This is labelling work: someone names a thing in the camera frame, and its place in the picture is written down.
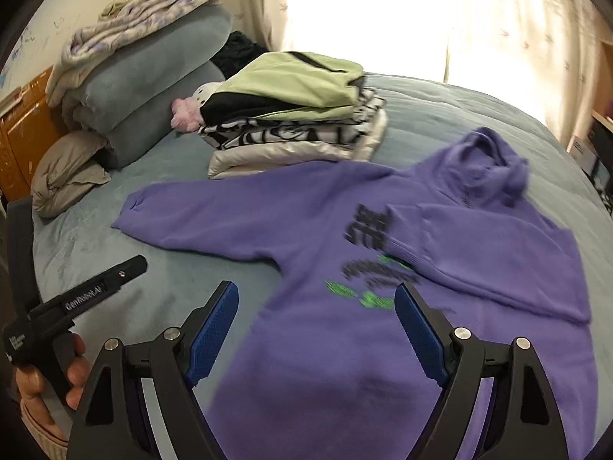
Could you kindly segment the person's left hand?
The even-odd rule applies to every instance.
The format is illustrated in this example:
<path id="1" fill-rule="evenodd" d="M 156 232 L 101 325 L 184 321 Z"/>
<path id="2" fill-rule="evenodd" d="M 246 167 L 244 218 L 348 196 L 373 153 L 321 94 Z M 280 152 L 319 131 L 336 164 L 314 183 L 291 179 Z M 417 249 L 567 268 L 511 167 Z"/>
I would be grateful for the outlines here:
<path id="1" fill-rule="evenodd" d="M 66 394 L 67 406 L 76 410 L 79 406 L 87 379 L 89 379 L 90 364 L 85 358 L 85 342 L 77 333 L 72 333 L 74 344 L 74 359 L 67 367 L 67 380 L 70 389 Z M 56 399 L 53 390 L 48 391 L 49 382 L 41 371 L 35 366 L 18 366 L 15 372 L 16 388 L 20 394 L 21 404 L 26 410 L 26 416 L 41 427 L 52 439 L 67 441 L 64 432 L 67 428 L 60 428 L 50 412 L 48 404 Z"/>

